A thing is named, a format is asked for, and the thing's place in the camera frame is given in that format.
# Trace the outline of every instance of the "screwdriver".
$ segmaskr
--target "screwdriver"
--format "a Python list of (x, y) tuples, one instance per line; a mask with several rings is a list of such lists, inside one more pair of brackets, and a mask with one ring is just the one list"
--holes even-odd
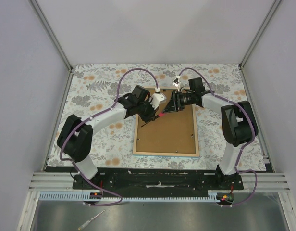
[(101, 213), (103, 213), (104, 211), (105, 211), (105, 209), (104, 209), (102, 212), (100, 212), (100, 213), (98, 213), (97, 215), (95, 215), (92, 219), (86, 221), (83, 225), (81, 225), (81, 226), (79, 227), (79, 230), (82, 230), (82, 229), (85, 228), (87, 225), (89, 225), (90, 222), (92, 222), (94, 219), (96, 219), (96, 218), (97, 218), (99, 215), (101, 215)]

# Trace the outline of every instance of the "metal profile rail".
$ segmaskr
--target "metal profile rail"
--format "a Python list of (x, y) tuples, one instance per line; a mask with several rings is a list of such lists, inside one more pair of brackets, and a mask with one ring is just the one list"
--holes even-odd
[(16, 229), (17, 231), (31, 230), (39, 196), (40, 192), (28, 192), (18, 227)]
[[(253, 190), (255, 176), (253, 173), (244, 173), (242, 181), (244, 190), (236, 191), (247, 193)], [(290, 192), (287, 180), (283, 173), (257, 173), (258, 193), (288, 193)], [(56, 191), (56, 192), (99, 192), (99, 190), (74, 190), (72, 189), (73, 179), (69, 173), (34, 173), (29, 186), (29, 191)]]

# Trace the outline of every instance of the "wooden picture frame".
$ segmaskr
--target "wooden picture frame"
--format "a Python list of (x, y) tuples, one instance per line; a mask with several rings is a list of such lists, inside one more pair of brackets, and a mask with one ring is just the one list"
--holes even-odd
[[(146, 89), (154, 89), (154, 86), (144, 86)], [(166, 90), (175, 90), (176, 87), (160, 87), (160, 89)], [(195, 105), (191, 105), (192, 107), (192, 116), (193, 116), (193, 127), (194, 127), (194, 143), (195, 143), (195, 153), (165, 153), (165, 152), (138, 152), (136, 151), (137, 148), (137, 138), (138, 138), (138, 123), (139, 123), (139, 116), (136, 115), (136, 122), (135, 122), (135, 130), (134, 130), (134, 138), (133, 138), (133, 155), (147, 155), (147, 156), (173, 156), (173, 157), (199, 157), (199, 144), (198, 144), (198, 132), (197, 132), (197, 120), (196, 120), (196, 109)]]

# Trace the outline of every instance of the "table surface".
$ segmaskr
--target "table surface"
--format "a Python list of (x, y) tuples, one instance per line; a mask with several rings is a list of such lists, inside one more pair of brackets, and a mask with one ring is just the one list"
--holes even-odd
[[(238, 202), (248, 195), (234, 196)], [(257, 193), (235, 208), (200, 202), (88, 207), (74, 201), (39, 201), (31, 231), (75, 231), (104, 209), (84, 231), (289, 231), (277, 193)]]
[[(212, 89), (233, 101), (246, 100), (246, 93), (237, 65), (220, 64), (82, 64), (75, 69), (56, 139), (66, 118), (75, 114), (87, 118), (112, 105), (118, 81), (127, 70), (145, 68), (157, 78), (159, 86), (172, 86), (172, 80), (185, 67), (199, 71)], [(191, 70), (181, 76), (181, 86), (188, 86), (188, 79), (198, 75)], [(146, 72), (134, 71), (121, 84), (120, 95), (133, 90), (135, 85), (154, 86), (153, 78)], [(97, 167), (125, 168), (171, 168), (212, 170), (220, 163), (226, 146), (222, 134), (220, 115), (209, 109), (196, 106), (197, 131), (200, 157), (157, 157), (132, 155), (135, 118), (117, 121), (99, 131), (92, 141), (90, 156)], [(60, 148), (56, 145), (49, 155), (48, 166), (72, 166), (71, 162), (60, 161)], [(240, 161), (240, 170), (265, 171), (262, 150), (258, 138), (245, 148)]]

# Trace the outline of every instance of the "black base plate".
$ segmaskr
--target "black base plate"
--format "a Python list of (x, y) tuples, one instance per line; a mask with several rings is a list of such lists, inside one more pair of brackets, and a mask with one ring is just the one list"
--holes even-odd
[[(94, 189), (80, 175), (74, 179), (73, 189)], [(217, 185), (214, 171), (200, 170), (98, 168), (91, 181), (123, 197), (207, 197), (207, 190), (230, 190), (232, 185)], [(243, 189), (241, 177), (234, 181), (234, 189)]]

